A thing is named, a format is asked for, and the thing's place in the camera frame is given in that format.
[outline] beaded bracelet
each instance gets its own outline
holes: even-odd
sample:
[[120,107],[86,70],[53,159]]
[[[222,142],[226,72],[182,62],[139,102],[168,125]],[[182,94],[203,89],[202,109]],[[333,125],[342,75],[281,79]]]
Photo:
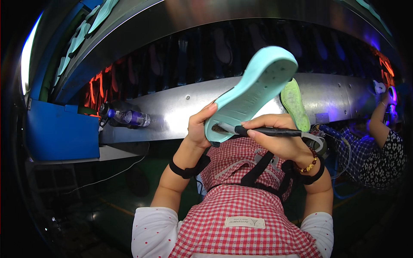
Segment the beaded bracelet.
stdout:
[[317,153],[311,148],[311,147],[309,147],[309,149],[311,150],[311,152],[313,153],[313,162],[311,162],[310,163],[310,165],[308,165],[308,167],[306,167],[306,168],[300,168],[300,167],[298,167],[298,165],[294,162],[294,167],[296,168],[296,169],[298,169],[298,171],[300,171],[301,173],[305,173],[305,172],[308,172],[308,171],[310,171],[313,167],[314,167],[314,165],[317,163]]

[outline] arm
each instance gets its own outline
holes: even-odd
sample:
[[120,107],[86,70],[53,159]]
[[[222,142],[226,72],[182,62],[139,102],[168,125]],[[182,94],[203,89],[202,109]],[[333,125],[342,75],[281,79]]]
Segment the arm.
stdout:
[[[181,169],[193,168],[204,150],[185,138],[173,156],[173,162]],[[189,179],[175,174],[168,165],[162,173],[151,207],[168,207],[178,213],[180,197],[188,182]]]
[[[313,156],[310,152],[310,156],[307,157],[305,154],[302,154],[295,163],[301,167],[305,168],[313,161]],[[305,175],[314,176],[320,169],[320,162],[317,160],[317,163],[314,167]],[[304,185],[307,191],[306,197],[306,207],[304,209],[304,218],[314,212],[327,212],[332,215],[333,212],[333,188],[331,185],[330,173],[327,168],[324,168],[323,175],[311,185]]]
[[390,97],[389,90],[386,90],[383,101],[377,104],[377,107],[371,115],[371,119],[367,125],[370,135],[374,138],[379,148],[383,148],[385,145],[390,131],[390,128],[383,124],[383,118],[389,104],[395,105],[396,103]]
[[[188,135],[173,156],[173,162],[179,168],[195,167],[205,149],[211,146],[204,134],[204,121],[216,110],[216,103],[210,103],[199,113],[190,117]],[[151,207],[168,207],[178,213],[180,197],[188,182],[189,179],[183,179],[175,174],[168,165],[162,173]]]
[[[289,114],[263,115],[251,121],[243,122],[246,129],[271,126],[275,128],[297,129]],[[302,141],[301,137],[271,137],[254,130],[248,130],[248,135],[258,144],[282,159],[293,160],[299,167],[305,168],[313,161],[313,155]],[[319,161],[306,175],[315,175],[320,169]],[[307,191],[304,217],[314,212],[332,214],[333,190],[328,170],[324,168],[323,175],[311,185],[305,185]]]

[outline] red polka dot sleeve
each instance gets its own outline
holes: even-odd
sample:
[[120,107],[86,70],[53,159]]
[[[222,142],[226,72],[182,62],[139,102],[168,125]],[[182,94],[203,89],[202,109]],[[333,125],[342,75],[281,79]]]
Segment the red polka dot sleeve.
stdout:
[[181,223],[170,208],[137,208],[132,225],[133,257],[167,258],[175,246]]
[[324,258],[331,256],[334,233],[330,214],[317,212],[308,215],[301,223],[301,230],[310,233],[317,240],[316,246]]

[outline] woman's right hand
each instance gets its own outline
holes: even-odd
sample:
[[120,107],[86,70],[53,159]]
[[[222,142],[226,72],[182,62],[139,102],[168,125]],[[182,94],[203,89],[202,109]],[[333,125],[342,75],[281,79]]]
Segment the woman's right hand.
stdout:
[[296,130],[297,128],[289,114],[262,115],[241,124],[245,129],[250,129],[248,130],[250,138],[276,156],[293,160],[301,168],[307,167],[312,162],[313,154],[301,137],[267,136],[253,130],[261,126]]
[[386,92],[383,93],[383,103],[387,105],[397,105],[397,103],[390,96],[389,88],[386,89]]

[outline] fingernail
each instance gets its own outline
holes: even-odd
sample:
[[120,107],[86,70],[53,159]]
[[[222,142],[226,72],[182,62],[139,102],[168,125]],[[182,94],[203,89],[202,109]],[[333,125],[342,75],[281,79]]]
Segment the fingernail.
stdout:
[[210,110],[213,110],[213,109],[215,109],[216,108],[216,103],[213,103],[211,106],[209,106],[209,109]]
[[256,132],[254,130],[249,129],[247,131],[248,136],[250,136],[252,139],[254,139]]

